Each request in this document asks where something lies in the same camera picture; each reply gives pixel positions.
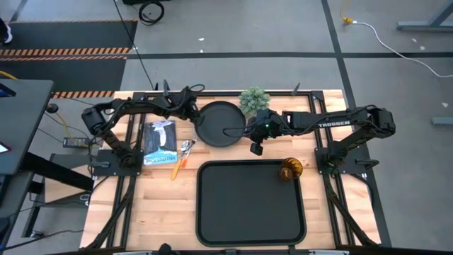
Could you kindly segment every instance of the concrete floor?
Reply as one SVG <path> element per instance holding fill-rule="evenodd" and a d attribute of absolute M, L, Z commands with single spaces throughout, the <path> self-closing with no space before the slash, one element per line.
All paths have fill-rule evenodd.
<path fill-rule="evenodd" d="M 343 1 L 328 1 L 343 52 L 387 52 L 369 28 L 344 26 L 338 12 Z M 402 52 L 453 51 L 453 33 L 396 31 L 397 21 L 423 21 L 437 13 L 448 0 L 353 1 L 344 14 L 371 23 L 382 40 Z M 8 19 L 19 0 L 0 3 L 0 16 Z M 130 6 L 120 10 L 124 18 L 136 18 Z M 164 2 L 161 23 L 139 23 L 135 42 L 143 53 L 188 52 L 333 52 L 320 1 L 281 0 L 172 0 Z M 117 18 L 111 0 L 28 0 L 19 21 L 58 21 Z M 441 74 L 453 74 L 453 59 L 424 58 Z M 453 79 L 438 79 L 426 68 L 403 59 L 346 59 L 352 91 L 358 106 L 374 103 L 394 113 L 397 133 L 386 140 L 368 143 L 373 159 L 381 164 L 375 175 L 391 242 L 394 247 L 453 251 L 453 175 L 449 153 L 453 130 L 433 127 L 433 116 L 453 115 Z M 343 89 L 335 59 L 146 59 L 144 65 L 154 83 L 167 79 L 172 89 L 202 83 L 209 89 Z M 122 90 L 149 89 L 138 60 L 127 61 Z M 101 99 L 90 99 L 91 103 Z M 86 130 L 80 119 L 83 104 L 56 101 L 62 115 Z M 62 139 L 60 126 L 46 117 L 40 128 Z M 30 150 L 42 157 L 51 153 L 85 153 L 62 149 L 58 142 L 37 132 Z M 37 230 L 79 230 L 86 210 L 45 208 Z M 10 244 L 18 238 L 16 225 Z M 47 254 L 78 248 L 80 234 L 64 234 L 14 249 L 7 254 Z"/>

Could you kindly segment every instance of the computer monitor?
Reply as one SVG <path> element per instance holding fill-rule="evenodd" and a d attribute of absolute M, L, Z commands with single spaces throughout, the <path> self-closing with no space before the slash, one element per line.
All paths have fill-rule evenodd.
<path fill-rule="evenodd" d="M 16 96 L 16 92 L 0 83 L 0 98 Z"/>

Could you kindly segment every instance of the wooden table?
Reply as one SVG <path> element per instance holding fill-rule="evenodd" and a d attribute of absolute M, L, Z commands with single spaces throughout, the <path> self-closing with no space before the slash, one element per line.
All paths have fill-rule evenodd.
<path fill-rule="evenodd" d="M 341 111 L 345 109 L 345 101 L 341 90 L 325 90 L 327 111 Z M 132 91 L 115 93 L 115 98 L 132 97 Z M 237 96 L 210 96 L 199 97 L 199 108 L 212 101 L 230 101 L 239 103 Z M 272 97 L 270 108 L 281 111 L 310 111 L 307 97 L 303 96 L 278 96 Z M 189 121 L 176 120 L 178 148 L 183 140 L 195 136 L 193 124 Z M 123 117 L 114 127 L 113 131 L 119 139 L 125 138 L 128 117 Z M 156 115 L 147 115 L 147 122 L 163 120 Z M 351 127 L 336 127 L 332 129 L 333 139 L 341 140 L 351 133 Z M 324 131 L 323 144 L 327 145 Z M 190 154 L 187 166 L 180 169 L 175 181 L 170 180 L 170 174 L 175 164 L 162 164 L 158 166 L 143 166 L 142 174 L 137 178 L 130 220 L 127 250 L 158 250 L 163 243 L 170 244 L 174 250 L 206 250 L 219 249 L 203 246 L 195 236 L 195 187 L 196 174 L 201 164 L 211 160 L 233 159 L 284 159 L 295 157 L 304 165 L 304 172 L 300 177 L 302 195 L 304 199 L 307 234 L 297 249 L 329 249 L 334 248 L 331 222 L 329 219 L 326 193 L 322 176 L 316 168 L 314 148 L 316 140 L 314 134 L 300 137 L 278 137 L 266 140 L 263 143 L 262 156 L 256 156 L 249 151 L 251 141 L 242 138 L 235 145 L 227 148 L 214 148 L 197 142 Z M 117 177 L 111 176 L 102 183 L 93 194 L 86 217 L 84 234 L 81 247 L 91 243 L 101 231 L 104 224 L 111 216 Z M 375 242 L 379 242 L 379 234 L 374 219 L 372 206 L 367 187 L 362 182 L 351 176 L 343 177 L 348 208 L 359 226 Z M 343 219 L 337 211 L 338 224 L 342 242 L 346 244 Z M 122 218 L 117 224 L 115 244 L 120 243 L 118 237 L 121 233 Z M 238 249 L 287 249 L 287 246 L 254 246 L 240 247 Z"/>

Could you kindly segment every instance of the green plant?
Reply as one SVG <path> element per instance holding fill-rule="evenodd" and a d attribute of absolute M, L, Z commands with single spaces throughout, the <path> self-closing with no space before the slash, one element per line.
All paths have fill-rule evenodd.
<path fill-rule="evenodd" d="M 251 87 L 241 93 L 239 100 L 241 100 L 239 108 L 243 114 L 255 115 L 258 110 L 265 110 L 269 107 L 270 96 L 265 93 L 264 89 Z"/>

